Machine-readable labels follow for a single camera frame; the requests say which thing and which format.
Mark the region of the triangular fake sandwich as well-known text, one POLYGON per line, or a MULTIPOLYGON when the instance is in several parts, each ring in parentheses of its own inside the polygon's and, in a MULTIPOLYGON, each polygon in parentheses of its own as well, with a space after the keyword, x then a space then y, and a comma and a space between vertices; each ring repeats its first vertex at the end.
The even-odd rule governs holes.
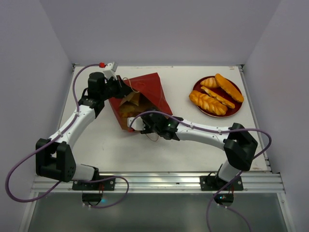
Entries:
POLYGON ((125 97, 125 100, 129 103, 132 103, 136 106, 139 106, 140 104, 140 93, 136 93, 136 92, 131 92, 130 94, 128 94, 125 97))

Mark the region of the red paper bag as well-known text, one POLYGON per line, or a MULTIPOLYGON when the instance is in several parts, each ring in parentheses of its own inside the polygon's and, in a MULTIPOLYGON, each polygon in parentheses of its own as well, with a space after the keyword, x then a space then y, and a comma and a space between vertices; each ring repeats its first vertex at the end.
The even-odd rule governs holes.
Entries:
MULTIPOLYGON (((135 105, 138 114, 153 109, 169 115, 172 114, 172 110, 166 101, 158 73, 151 73, 130 79, 123 78, 123 81, 126 85, 131 86, 134 90, 140 93, 140 104, 139 106, 135 105)), ((111 98, 109 99, 109 103, 121 129, 129 131, 127 118, 121 118, 119 116, 119 108, 121 105, 134 104, 127 102, 125 97, 120 99, 111 98)))

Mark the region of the braided fake bread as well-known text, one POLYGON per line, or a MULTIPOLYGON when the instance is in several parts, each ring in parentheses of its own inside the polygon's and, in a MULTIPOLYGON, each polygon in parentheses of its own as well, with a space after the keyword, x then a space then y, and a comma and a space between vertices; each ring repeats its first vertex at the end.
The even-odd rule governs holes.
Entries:
POLYGON ((189 99, 196 106, 217 116, 224 116, 227 112, 227 107, 225 105, 215 98, 199 91, 193 90, 189 94, 189 99))

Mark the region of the fake croissant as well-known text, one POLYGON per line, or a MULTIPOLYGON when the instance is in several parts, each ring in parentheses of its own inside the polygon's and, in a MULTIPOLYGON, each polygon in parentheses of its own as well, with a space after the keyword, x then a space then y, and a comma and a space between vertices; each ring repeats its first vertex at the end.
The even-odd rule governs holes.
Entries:
POLYGON ((218 88, 219 87, 214 77, 204 79, 203 81, 200 82, 200 84, 207 88, 218 88))

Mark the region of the fake bread slice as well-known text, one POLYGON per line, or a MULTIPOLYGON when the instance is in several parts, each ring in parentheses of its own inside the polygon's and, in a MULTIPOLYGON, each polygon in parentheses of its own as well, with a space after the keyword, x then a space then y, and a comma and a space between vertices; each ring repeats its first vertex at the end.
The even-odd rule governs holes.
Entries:
POLYGON ((230 102, 229 100, 223 98, 222 96, 218 95, 217 93, 213 92, 212 90, 210 90, 207 87, 202 86, 201 89, 203 91, 205 91, 208 95, 210 95, 211 97, 215 98, 216 100, 218 100, 220 103, 222 103, 223 105, 227 106, 228 108, 234 109, 235 108, 235 104, 230 102))

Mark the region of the long orange bread loaf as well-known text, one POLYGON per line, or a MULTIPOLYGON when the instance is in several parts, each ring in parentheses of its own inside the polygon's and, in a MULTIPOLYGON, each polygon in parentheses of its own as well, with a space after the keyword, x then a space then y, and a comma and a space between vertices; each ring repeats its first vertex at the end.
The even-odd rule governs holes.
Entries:
POLYGON ((244 97, 241 92, 225 77, 217 73, 215 80, 220 88, 222 88, 229 96, 237 102, 244 102, 244 97))

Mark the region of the small fake toast piece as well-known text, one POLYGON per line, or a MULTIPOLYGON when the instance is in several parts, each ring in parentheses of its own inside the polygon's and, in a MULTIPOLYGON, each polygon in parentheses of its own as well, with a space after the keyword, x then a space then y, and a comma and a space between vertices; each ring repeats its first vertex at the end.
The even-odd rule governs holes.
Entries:
POLYGON ((135 117, 138 114, 135 105, 121 105, 119 108, 119 116, 121 118, 135 117))

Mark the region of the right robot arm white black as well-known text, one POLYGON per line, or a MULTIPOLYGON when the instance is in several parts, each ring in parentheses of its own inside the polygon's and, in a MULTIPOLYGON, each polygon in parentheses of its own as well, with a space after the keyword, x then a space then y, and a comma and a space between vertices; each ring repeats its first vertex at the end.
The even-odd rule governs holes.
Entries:
POLYGON ((144 112, 137 119, 142 133, 156 133, 166 140, 193 141, 223 150, 226 161, 215 178, 219 189, 227 189, 240 171, 249 171, 258 142, 239 123, 231 127, 212 127, 196 124, 181 117, 164 115, 162 112, 144 112))

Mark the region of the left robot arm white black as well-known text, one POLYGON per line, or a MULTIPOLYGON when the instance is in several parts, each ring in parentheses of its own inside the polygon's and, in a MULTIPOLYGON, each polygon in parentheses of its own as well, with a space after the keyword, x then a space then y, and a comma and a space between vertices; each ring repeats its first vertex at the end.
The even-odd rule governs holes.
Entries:
POLYGON ((75 162, 72 149, 86 127, 92 123, 111 98, 122 99, 132 92, 120 76, 93 72, 88 78, 88 87, 71 117, 60 130, 48 139, 36 143, 36 174, 62 182, 83 181, 91 190, 97 189, 100 177, 96 168, 75 162))

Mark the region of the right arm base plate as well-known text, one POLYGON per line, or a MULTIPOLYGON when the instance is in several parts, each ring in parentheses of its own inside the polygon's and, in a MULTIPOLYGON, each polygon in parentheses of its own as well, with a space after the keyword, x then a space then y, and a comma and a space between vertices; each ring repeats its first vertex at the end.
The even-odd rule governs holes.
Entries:
POLYGON ((202 175, 199 177, 199 184, 202 191, 218 191, 226 184, 228 185, 223 189, 223 191, 243 191, 243 183, 240 176, 237 177, 233 182, 224 181, 218 177, 214 172, 210 172, 207 175, 202 175))

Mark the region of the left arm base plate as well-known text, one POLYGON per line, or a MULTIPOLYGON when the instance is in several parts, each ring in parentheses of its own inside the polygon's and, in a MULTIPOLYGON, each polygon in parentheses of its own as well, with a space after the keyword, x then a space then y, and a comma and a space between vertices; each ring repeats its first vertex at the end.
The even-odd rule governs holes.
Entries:
POLYGON ((72 190, 75 191, 114 191, 115 176, 99 175, 92 181, 74 181, 72 190))

